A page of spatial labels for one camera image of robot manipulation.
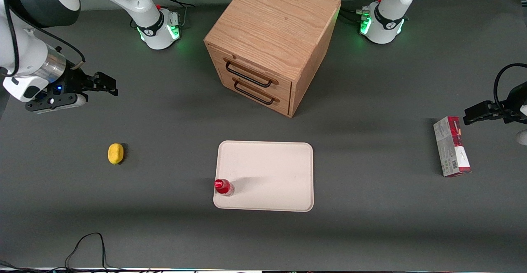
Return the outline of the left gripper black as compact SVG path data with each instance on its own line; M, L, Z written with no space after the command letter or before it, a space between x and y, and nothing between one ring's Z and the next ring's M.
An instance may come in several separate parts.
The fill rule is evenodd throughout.
M506 108L495 107L491 101L483 101L464 110L463 123L469 126L485 120L502 119L506 124L527 122L527 82L514 87L506 99Z

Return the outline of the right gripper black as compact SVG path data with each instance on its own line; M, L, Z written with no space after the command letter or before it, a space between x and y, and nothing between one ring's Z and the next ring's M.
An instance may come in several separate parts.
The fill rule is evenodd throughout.
M118 96L116 80L103 72L96 72L93 81L92 76L85 74L81 69L66 69L59 79L49 84L49 96L63 100L72 100L77 94L83 95L84 92L97 90Z

